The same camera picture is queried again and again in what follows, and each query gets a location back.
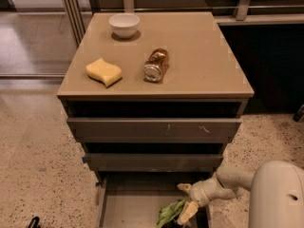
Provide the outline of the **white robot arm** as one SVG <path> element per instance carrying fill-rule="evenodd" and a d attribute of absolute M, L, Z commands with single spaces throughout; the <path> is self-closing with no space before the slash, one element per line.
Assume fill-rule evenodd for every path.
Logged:
<path fill-rule="evenodd" d="M 304 170 L 285 161 L 267 161 L 256 172 L 219 167 L 214 176 L 178 188 L 188 194 L 178 224 L 183 225 L 212 200 L 250 193 L 249 228 L 304 228 Z"/>

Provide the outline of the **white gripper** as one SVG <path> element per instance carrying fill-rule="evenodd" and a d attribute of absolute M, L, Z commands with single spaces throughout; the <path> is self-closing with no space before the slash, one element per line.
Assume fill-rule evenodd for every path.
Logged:
<path fill-rule="evenodd" d="M 237 196 L 236 190 L 225 188 L 217 178 L 200 180 L 193 185 L 179 183 L 177 187 L 184 193 L 189 193 L 191 201 L 187 201 L 177 219 L 178 225 L 186 224 L 199 210 L 212 200 L 231 200 Z"/>

